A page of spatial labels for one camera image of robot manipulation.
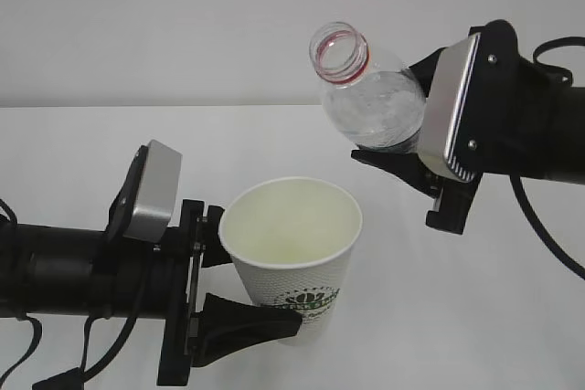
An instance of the water bottle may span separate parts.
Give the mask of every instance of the water bottle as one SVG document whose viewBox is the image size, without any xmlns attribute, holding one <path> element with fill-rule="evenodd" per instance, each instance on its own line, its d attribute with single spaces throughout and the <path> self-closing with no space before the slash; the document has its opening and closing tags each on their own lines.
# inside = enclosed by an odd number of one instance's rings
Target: water bottle
<svg viewBox="0 0 585 390">
<path fill-rule="evenodd" d="M 347 139 L 372 151 L 416 150 L 426 97 L 396 55 L 344 22 L 317 30 L 309 51 L 324 110 Z"/>
</svg>

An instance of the white table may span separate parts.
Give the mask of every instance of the white table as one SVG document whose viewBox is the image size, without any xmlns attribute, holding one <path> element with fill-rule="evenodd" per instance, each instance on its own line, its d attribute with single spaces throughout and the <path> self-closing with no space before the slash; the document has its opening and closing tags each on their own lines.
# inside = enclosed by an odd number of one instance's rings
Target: white table
<svg viewBox="0 0 585 390">
<path fill-rule="evenodd" d="M 310 175 L 348 189 L 365 216 L 322 341 L 255 346 L 194 369 L 190 388 L 585 385 L 585 282 L 537 241 L 507 180 L 485 177 L 463 237 L 428 229 L 431 200 L 353 162 L 352 145 L 319 107 L 3 109 L 0 196 L 23 223 L 103 228 L 135 149 L 153 138 L 184 155 L 180 199 L 225 206 L 262 180 Z M 585 259 L 578 247 L 585 189 L 529 182 L 527 190 L 566 250 Z M 247 300 L 231 266 L 210 269 L 204 283 L 218 295 Z M 41 318 L 44 340 L 6 390 L 29 388 L 79 362 L 83 319 Z M 117 319 L 96 324 L 90 364 L 121 326 Z M 161 321 L 139 321 L 119 358 L 86 388 L 155 388 L 162 334 Z M 29 340 L 25 323 L 0 321 L 0 370 Z"/>
</svg>

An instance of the cable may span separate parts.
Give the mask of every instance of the cable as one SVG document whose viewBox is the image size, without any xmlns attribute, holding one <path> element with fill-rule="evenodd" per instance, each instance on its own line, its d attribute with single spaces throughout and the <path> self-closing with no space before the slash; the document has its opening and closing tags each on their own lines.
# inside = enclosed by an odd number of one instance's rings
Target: cable
<svg viewBox="0 0 585 390">
<path fill-rule="evenodd" d="M 28 346 L 25 354 L 22 355 L 22 357 L 12 367 L 6 370 L 2 376 L 0 376 L 0 389 L 4 386 L 8 376 L 10 376 L 20 364 L 30 358 L 30 356 L 35 352 L 35 350 L 38 348 L 38 345 L 40 344 L 40 339 L 43 337 L 43 325 L 39 320 L 35 319 L 34 317 L 25 316 L 21 319 L 21 321 L 30 321 L 30 324 L 33 326 L 33 339 L 30 342 L 30 345 Z"/>
<path fill-rule="evenodd" d="M 83 323 L 83 354 L 81 355 L 80 370 L 85 372 L 88 363 L 88 350 L 90 349 L 91 325 L 101 317 L 90 315 Z"/>
<path fill-rule="evenodd" d="M 540 57 L 545 52 L 549 52 L 552 49 L 560 49 L 562 47 L 571 46 L 585 47 L 585 37 L 563 37 L 543 43 L 542 45 L 534 49 L 534 53 L 532 54 L 534 64 L 536 64 L 540 68 L 543 68 L 548 73 L 560 75 L 564 79 L 563 85 L 571 86 L 573 84 L 573 73 L 569 69 L 562 68 L 561 66 L 552 66 L 550 64 L 545 64 L 538 61 L 538 57 Z"/>
<path fill-rule="evenodd" d="M 537 213 L 532 208 L 532 205 L 528 201 L 527 193 L 522 185 L 522 180 L 519 175 L 510 175 L 510 183 L 514 189 L 516 200 L 520 204 L 520 208 L 530 226 L 537 233 L 538 237 L 547 246 L 553 255 L 568 269 L 570 269 L 577 276 L 585 280 L 585 268 L 583 268 L 575 259 L 565 253 L 558 244 L 557 241 L 548 233 L 544 225 L 538 219 Z"/>
<path fill-rule="evenodd" d="M 18 218 L 16 218 L 14 210 L 12 210 L 10 206 L 2 198 L 0 198 L 0 208 L 2 208 L 2 210 L 4 210 L 5 213 L 8 215 L 12 231 L 16 232 L 16 228 L 18 227 Z"/>
<path fill-rule="evenodd" d="M 106 352 L 106 354 L 103 355 L 103 357 L 96 364 L 94 364 L 88 371 L 83 371 L 82 379 L 84 383 L 90 381 L 90 379 L 94 378 L 97 374 L 103 371 L 103 369 L 110 365 L 110 363 L 113 361 L 116 355 L 120 353 L 123 346 L 128 341 L 128 338 L 134 329 L 134 325 L 136 324 L 136 320 L 138 320 L 140 309 L 142 308 L 146 287 L 148 285 L 148 279 L 150 277 L 151 267 L 153 266 L 153 260 L 154 251 L 150 249 L 148 253 L 148 260 L 144 266 L 142 277 L 140 279 L 140 285 L 138 287 L 138 291 L 136 292 L 133 308 L 130 311 L 128 318 L 126 319 L 122 330 L 120 331 L 120 335 L 118 335 L 116 341 L 113 342 L 112 347 L 110 347 L 108 352 Z"/>
</svg>

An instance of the bottle neck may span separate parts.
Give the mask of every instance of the bottle neck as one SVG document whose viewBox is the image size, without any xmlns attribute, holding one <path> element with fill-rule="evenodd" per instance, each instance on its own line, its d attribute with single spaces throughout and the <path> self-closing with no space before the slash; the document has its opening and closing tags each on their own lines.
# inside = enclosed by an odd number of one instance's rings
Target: bottle neck
<svg viewBox="0 0 585 390">
<path fill-rule="evenodd" d="M 343 22 L 319 29 L 309 47 L 317 75 L 332 84 L 347 84 L 366 70 L 369 49 L 364 36 Z"/>
</svg>

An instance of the green logo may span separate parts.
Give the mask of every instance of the green logo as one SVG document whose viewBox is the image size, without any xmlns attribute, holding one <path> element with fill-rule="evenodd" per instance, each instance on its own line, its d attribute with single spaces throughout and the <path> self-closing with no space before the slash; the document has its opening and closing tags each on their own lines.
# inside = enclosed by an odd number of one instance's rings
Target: green logo
<svg viewBox="0 0 585 390">
<path fill-rule="evenodd" d="M 337 294 L 339 289 L 331 287 L 287 291 L 274 299 L 272 307 L 300 312 L 304 322 L 316 321 L 331 309 Z"/>
</svg>

